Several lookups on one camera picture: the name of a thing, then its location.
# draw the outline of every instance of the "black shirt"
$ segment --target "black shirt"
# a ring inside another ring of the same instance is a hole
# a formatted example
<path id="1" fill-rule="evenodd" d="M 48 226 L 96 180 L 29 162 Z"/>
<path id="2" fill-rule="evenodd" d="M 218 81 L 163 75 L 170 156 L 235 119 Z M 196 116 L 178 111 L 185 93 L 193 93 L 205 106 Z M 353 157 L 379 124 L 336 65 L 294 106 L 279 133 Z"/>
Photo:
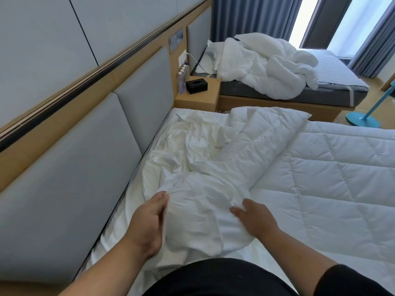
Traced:
<path id="1" fill-rule="evenodd" d="M 146 291 L 144 296 L 296 296 L 290 286 L 259 266 L 237 259 L 209 259 L 183 266 Z M 355 270 L 336 265 L 319 280 L 314 296 L 393 296 Z"/>

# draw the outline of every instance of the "nightstand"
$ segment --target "nightstand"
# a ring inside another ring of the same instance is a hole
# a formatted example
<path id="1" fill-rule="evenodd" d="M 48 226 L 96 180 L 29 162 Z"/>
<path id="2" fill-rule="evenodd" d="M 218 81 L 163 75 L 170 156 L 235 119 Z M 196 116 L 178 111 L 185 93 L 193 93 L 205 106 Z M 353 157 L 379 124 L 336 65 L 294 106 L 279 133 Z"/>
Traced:
<path id="1" fill-rule="evenodd" d="M 201 78 L 202 77 L 190 76 L 189 81 Z M 175 107 L 211 112 L 218 111 L 221 79 L 205 77 L 204 79 L 208 84 L 207 91 L 198 92 L 196 94 L 190 94 L 186 91 L 183 94 L 178 94 L 175 99 Z"/>

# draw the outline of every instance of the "power outlet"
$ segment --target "power outlet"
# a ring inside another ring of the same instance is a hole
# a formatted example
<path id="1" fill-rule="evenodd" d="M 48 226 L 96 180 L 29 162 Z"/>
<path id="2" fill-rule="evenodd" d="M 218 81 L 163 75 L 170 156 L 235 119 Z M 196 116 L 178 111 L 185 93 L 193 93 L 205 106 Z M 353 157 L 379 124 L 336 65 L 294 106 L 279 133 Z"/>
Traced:
<path id="1" fill-rule="evenodd" d="M 184 52 L 182 52 L 180 57 L 178 57 L 178 67 L 181 68 L 181 66 L 184 64 L 185 61 L 186 61 L 186 50 L 184 50 Z"/>

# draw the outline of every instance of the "wooden headboard frame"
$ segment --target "wooden headboard frame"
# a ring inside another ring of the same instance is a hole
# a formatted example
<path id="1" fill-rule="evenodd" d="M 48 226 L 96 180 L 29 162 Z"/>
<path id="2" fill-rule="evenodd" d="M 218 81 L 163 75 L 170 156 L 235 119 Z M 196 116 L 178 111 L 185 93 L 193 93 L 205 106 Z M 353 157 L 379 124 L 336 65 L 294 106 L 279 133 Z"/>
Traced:
<path id="1" fill-rule="evenodd" d="M 178 57 L 187 49 L 186 26 L 212 5 L 213 0 L 206 0 L 186 11 L 0 129 L 0 192 L 161 47 L 169 52 L 175 98 Z M 170 54 L 168 39 L 180 28 L 184 40 Z"/>

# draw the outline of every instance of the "white pillow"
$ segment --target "white pillow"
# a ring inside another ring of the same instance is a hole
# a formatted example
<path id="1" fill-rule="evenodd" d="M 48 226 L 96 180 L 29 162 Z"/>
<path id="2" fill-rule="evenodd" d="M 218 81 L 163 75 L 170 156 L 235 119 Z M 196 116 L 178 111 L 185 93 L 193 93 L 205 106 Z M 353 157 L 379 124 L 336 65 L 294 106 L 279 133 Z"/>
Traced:
<path id="1" fill-rule="evenodd" d="M 220 65 L 222 51 L 224 50 L 225 42 L 213 43 L 211 40 L 207 41 L 207 52 L 210 52 L 214 55 L 214 70 L 218 70 L 218 66 Z"/>
<path id="2" fill-rule="evenodd" d="M 285 56 L 283 44 L 277 39 L 263 33 L 238 34 L 235 38 L 240 39 L 245 47 L 259 55 L 269 59 L 273 55 Z"/>

